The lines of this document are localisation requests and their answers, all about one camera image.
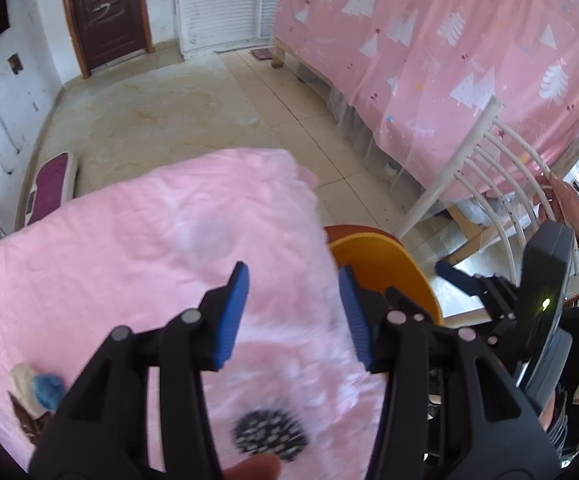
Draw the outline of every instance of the human hand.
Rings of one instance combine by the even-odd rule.
[[[552,420],[554,418],[554,410],[556,409],[556,390],[552,392],[547,401],[547,405],[543,410],[543,413],[538,417],[538,421],[543,428],[543,431],[549,430],[552,425]]]
[[[276,480],[281,474],[281,461],[276,455],[258,454],[223,471],[225,480]]]
[[[579,238],[579,194],[572,186],[553,174],[548,177],[541,175],[536,180],[540,186],[551,186],[551,189],[543,188],[543,190],[552,206],[556,221],[568,223],[576,232],[576,238]],[[539,203],[538,195],[534,195],[534,204],[537,205]],[[542,205],[538,209],[538,217],[541,222],[544,222],[547,218],[545,208]]]

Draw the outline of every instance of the brown wooden door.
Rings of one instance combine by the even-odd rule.
[[[87,68],[147,48],[138,0],[71,0]]]

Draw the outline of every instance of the blue pom pom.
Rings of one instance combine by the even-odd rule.
[[[34,378],[34,396],[46,410],[55,412],[65,397],[63,381],[54,374],[41,374]]]

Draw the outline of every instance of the doormat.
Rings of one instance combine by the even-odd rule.
[[[259,61],[267,61],[268,59],[274,57],[271,48],[255,48],[250,50],[250,54],[252,54],[252,56],[254,56]]]

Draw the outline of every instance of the pink blanket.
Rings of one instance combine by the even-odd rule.
[[[360,478],[384,383],[356,362],[314,184],[287,152],[226,150],[76,199],[1,241],[4,447],[27,464],[32,446],[7,398],[12,366],[71,384],[114,326],[162,326],[224,285],[242,260],[251,285],[233,359],[204,377],[222,465],[244,458],[232,436],[242,415],[282,408],[309,441],[284,478]],[[157,384],[150,452],[158,467]]]
[[[424,187],[493,94],[548,164],[579,135],[579,0],[280,0],[274,34]]]

